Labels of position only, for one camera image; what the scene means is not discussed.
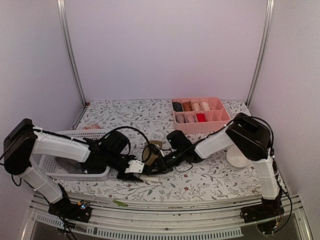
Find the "olive green underwear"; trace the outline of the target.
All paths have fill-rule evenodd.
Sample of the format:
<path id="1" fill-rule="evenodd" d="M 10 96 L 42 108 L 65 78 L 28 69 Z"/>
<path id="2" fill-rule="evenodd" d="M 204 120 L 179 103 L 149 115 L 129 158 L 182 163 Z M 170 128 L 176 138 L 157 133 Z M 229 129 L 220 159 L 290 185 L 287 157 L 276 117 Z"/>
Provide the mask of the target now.
<path id="1" fill-rule="evenodd" d="M 142 160 L 146 167 L 151 167 L 156 158 L 159 157 L 160 150 L 163 147 L 163 143 L 159 140 L 151 140 L 150 145 L 145 144 L 145 148 L 142 153 Z M 145 182 L 159 182 L 160 176 L 156 175 L 141 175 L 140 178 Z"/>

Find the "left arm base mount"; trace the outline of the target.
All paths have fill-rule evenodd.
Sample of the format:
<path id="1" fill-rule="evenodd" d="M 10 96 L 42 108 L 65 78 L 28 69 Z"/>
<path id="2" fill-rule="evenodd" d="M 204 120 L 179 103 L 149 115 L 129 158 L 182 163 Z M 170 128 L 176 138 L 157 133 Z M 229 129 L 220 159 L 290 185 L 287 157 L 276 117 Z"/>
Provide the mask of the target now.
<path id="1" fill-rule="evenodd" d="M 66 193 L 63 193 L 62 199 L 56 203 L 49 203 L 48 212 L 64 220 L 67 219 L 88 223 L 91 218 L 92 210 L 89 201 L 80 200 L 77 203 L 73 203 L 69 196 Z"/>

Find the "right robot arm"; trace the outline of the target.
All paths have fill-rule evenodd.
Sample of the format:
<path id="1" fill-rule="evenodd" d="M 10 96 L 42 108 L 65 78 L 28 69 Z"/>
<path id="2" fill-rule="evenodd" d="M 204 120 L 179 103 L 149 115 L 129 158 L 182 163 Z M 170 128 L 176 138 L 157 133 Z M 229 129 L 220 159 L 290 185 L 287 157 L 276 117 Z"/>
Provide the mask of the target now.
<path id="1" fill-rule="evenodd" d="M 172 151 L 160 154 L 151 164 L 149 174 L 158 175 L 176 167 L 181 162 L 199 163 L 225 148 L 227 161 L 237 157 L 251 161 L 261 186 L 262 199 L 258 213 L 269 218 L 278 210 L 275 201 L 281 193 L 277 166 L 274 162 L 275 135 L 271 125 L 264 119 L 239 113 L 219 130 L 192 143 L 181 130 L 170 132 L 167 137 Z"/>

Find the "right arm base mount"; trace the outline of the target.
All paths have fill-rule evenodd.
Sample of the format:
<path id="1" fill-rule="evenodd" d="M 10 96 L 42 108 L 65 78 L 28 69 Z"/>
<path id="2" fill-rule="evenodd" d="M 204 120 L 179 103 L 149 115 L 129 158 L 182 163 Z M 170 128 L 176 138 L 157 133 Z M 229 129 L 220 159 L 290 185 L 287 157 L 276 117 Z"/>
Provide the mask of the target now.
<path id="1" fill-rule="evenodd" d="M 285 213 L 280 194 L 273 200 L 261 199 L 260 204 L 241 208 L 240 217 L 245 223 L 252 223 L 275 218 Z"/>

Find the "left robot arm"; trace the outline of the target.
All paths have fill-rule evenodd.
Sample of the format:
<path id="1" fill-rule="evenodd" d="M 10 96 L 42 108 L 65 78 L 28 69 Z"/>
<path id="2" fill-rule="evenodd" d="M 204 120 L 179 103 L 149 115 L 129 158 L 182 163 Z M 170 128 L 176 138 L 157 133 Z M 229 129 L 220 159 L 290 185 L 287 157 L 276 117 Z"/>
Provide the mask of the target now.
<path id="1" fill-rule="evenodd" d="M 73 160 L 90 169 L 114 169 L 136 181 L 136 174 L 146 171 L 145 163 L 133 155 L 123 155 L 128 145 L 126 137 L 114 129 L 100 139 L 77 139 L 60 133 L 46 131 L 33 125 L 31 119 L 23 119 L 4 139 L 0 157 L 5 171 L 26 181 L 42 194 L 63 216 L 74 213 L 74 205 L 68 201 L 64 188 L 49 179 L 32 164 L 33 155 L 45 155 Z"/>

